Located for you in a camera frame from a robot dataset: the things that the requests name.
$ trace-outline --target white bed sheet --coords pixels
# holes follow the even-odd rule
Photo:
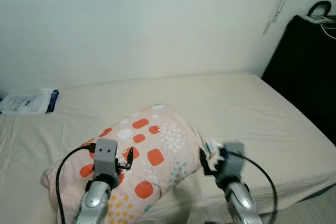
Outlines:
[[[80,143],[154,103],[180,111],[208,137],[238,139],[273,178],[279,209],[336,183],[335,146],[294,106],[251,74],[121,81],[61,90],[49,115],[0,115],[2,223],[55,223],[43,170]],[[260,212],[272,192],[250,165],[243,170]],[[223,193],[199,170],[163,196],[138,223],[230,221]]]

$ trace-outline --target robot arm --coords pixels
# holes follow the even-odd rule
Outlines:
[[[243,169],[244,160],[228,152],[244,153],[242,143],[227,143],[219,150],[225,161],[221,160],[215,165],[216,171],[212,171],[206,161],[205,153],[199,151],[201,164],[205,175],[213,175],[216,185],[224,191],[228,210],[234,224],[263,224],[258,214],[257,205],[248,187],[240,182],[240,172]]]
[[[98,139],[94,149],[93,180],[88,181],[85,194],[80,201],[80,208],[75,224],[103,224],[108,212],[111,191],[118,186],[119,169],[129,170],[133,162],[133,149],[127,156],[127,163],[119,163],[115,157],[118,142]]]

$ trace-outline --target patterned pillowcase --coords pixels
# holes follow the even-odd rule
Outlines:
[[[167,191],[200,168],[199,148],[208,153],[212,141],[205,141],[196,127],[176,111],[157,104],[133,114],[98,137],[118,141],[117,158],[124,162],[133,148],[130,171],[123,170],[119,185],[111,193],[105,223],[134,223]],[[65,163],[60,175],[60,192],[66,223],[73,223],[85,185],[92,179],[94,154],[81,151]],[[49,188],[51,201],[57,206],[56,172],[60,161],[46,169],[41,183]]]

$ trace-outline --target bed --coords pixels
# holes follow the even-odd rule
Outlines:
[[[241,141],[273,178],[279,209],[336,183],[335,146],[293,105],[252,74],[120,81],[60,90],[49,115],[0,115],[2,223],[55,223],[45,168],[113,123],[149,104],[166,103],[211,139]],[[272,210],[263,175],[245,165],[242,178],[259,205]],[[224,194],[201,170],[164,195],[137,223],[231,221]]]

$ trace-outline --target black cable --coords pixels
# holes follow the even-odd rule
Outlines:
[[[272,179],[270,178],[270,176],[267,174],[267,172],[260,165],[258,165],[256,162],[254,162],[253,160],[249,159],[248,157],[245,157],[244,155],[238,154],[238,153],[235,153],[235,152],[228,152],[228,151],[226,151],[226,153],[230,154],[230,155],[233,155],[233,156],[236,156],[236,157],[243,158],[243,159],[249,161],[251,164],[253,164],[254,166],[256,166],[266,176],[266,178],[270,182],[272,190],[273,190],[273,196],[274,196],[273,197],[274,209],[273,209],[273,212],[271,214],[271,218],[268,221],[268,224],[273,224],[275,222],[276,218],[277,218],[277,213],[278,213],[277,212],[277,209],[278,209],[278,195],[277,195],[277,191],[275,189],[275,186],[273,184]]]
[[[63,206],[62,206],[62,201],[61,201],[61,195],[59,193],[59,175],[61,173],[61,169],[65,163],[65,161],[75,152],[80,151],[80,150],[84,150],[90,149],[90,145],[85,145],[85,146],[81,146],[78,147],[76,149],[74,149],[73,151],[71,151],[68,155],[65,156],[65,158],[63,158],[62,162],[60,163],[60,165],[58,166],[58,170],[56,173],[56,196],[57,196],[57,202],[58,202],[58,206],[59,206],[59,213],[61,215],[61,223],[65,224],[65,216],[64,216],[64,211],[63,211]]]

